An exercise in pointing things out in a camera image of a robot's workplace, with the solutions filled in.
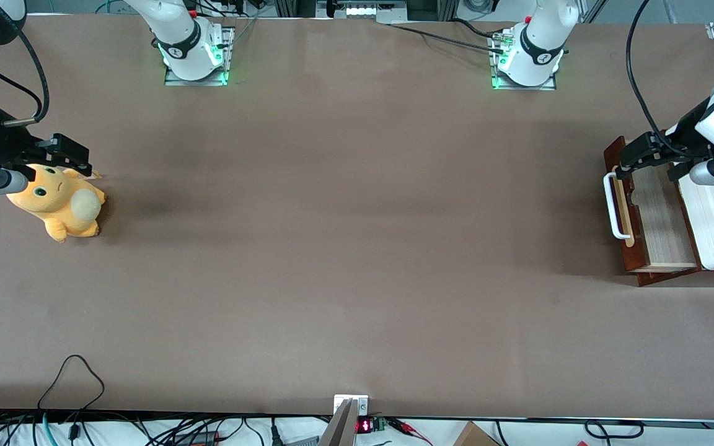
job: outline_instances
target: brown paper tabletop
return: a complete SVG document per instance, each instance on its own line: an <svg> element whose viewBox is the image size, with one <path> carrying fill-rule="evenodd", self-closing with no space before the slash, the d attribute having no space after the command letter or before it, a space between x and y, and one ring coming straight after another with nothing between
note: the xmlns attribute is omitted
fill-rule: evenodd
<svg viewBox="0 0 714 446"><path fill-rule="evenodd" d="M575 28L555 92L492 90L485 53L368 20L259 20L219 88L164 87L139 17L25 31L51 89L32 132L85 144L110 202L101 236L59 245L0 197L0 407L80 353L99 409L352 392L391 415L714 419L714 288L635 288L607 223L602 150L646 130L627 26ZM714 85L714 42L642 25L634 66L667 127ZM17 40L0 70L38 91ZM34 105L0 82L0 107ZM73 364L47 405L95 389Z"/></svg>

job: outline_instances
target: wooden drawer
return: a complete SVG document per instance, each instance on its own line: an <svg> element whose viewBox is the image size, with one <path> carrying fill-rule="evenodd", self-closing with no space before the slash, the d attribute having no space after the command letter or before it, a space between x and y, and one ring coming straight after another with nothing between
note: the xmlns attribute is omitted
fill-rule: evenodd
<svg viewBox="0 0 714 446"><path fill-rule="evenodd" d="M626 144L624 137L620 136L604 151L607 173L613 172L620 163L619 153ZM660 168L667 169L667 166L660 166ZM685 203L678 185L671 183L667 178L652 180L652 175L659 175L652 173L655 172L654 169L657 167L650 167L645 174L643 169L639 170L624 180L606 175L604 180L607 182L606 189L612 190L613 206L609 209L609 217L614 217L616 220L611 224L618 226L618 231L615 232L629 236L619 240L624 269L637 275L639 286L705 271L699 260L696 241L692 236ZM645 186L648 189L638 191L635 189L633 177L637 175L638 178L646 178L646 183L641 188ZM648 207L644 207L645 212L635 204L636 200L640 200L641 203L646 201ZM662 225L652 225L654 209L658 212L660 209L663 210L662 214L655 218L656 221L661 221ZM662 260L664 257L668 259L665 263L653 261ZM708 282L708 285L714 286L714 280Z"/></svg>

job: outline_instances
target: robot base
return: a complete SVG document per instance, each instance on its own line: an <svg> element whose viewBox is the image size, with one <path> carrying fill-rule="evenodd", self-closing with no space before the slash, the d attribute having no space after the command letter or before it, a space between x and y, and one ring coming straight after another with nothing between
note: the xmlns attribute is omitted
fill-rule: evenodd
<svg viewBox="0 0 714 446"><path fill-rule="evenodd" d="M221 65L217 67L211 74L203 79L188 81L176 76L170 67L167 67L167 73L164 74L164 85L184 85L184 87L222 87L227 85L227 78L230 76L230 60L233 56L233 40L236 34L236 29L233 27L221 27L221 40L214 39L213 45L209 46L209 55L217 62L221 61ZM215 45L222 45L223 48L218 48Z"/></svg>
<svg viewBox="0 0 714 446"><path fill-rule="evenodd" d="M511 33L511 29L505 29L503 33L509 34ZM504 48L504 46L508 47L508 42L502 43L499 44L491 37L487 38L488 47L501 48L502 50L507 51L508 49ZM524 85L517 84L503 71L498 70L498 65L504 57L505 54L496 54L490 51L490 73L492 74L492 88L494 88L494 90L555 90L555 73L550 75L550 79L547 79L547 82L544 82L544 84L541 85L536 85L535 87L525 87Z"/></svg>

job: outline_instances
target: white drawer handle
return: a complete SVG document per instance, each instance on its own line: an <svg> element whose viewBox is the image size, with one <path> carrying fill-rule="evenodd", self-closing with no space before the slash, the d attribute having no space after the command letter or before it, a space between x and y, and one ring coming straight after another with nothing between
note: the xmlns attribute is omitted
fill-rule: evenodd
<svg viewBox="0 0 714 446"><path fill-rule="evenodd" d="M609 172L602 179L602 185L606 190L607 216L610 218L610 229L613 231L613 237L619 240L631 239L632 236L624 234L619 228L619 220L615 217L615 205L613 204L613 184L615 180L615 172Z"/></svg>

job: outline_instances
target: stuffed toy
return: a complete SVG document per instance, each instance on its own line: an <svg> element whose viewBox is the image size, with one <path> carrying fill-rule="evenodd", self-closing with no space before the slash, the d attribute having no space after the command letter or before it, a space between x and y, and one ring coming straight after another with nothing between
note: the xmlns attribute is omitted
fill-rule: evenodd
<svg viewBox="0 0 714 446"><path fill-rule="evenodd" d="M34 215L46 224L46 232L54 240L64 243L74 237L94 237L99 234L95 218L107 200L101 190L81 180L73 169L29 164L35 170L35 181L25 190L7 197L15 206Z"/></svg>

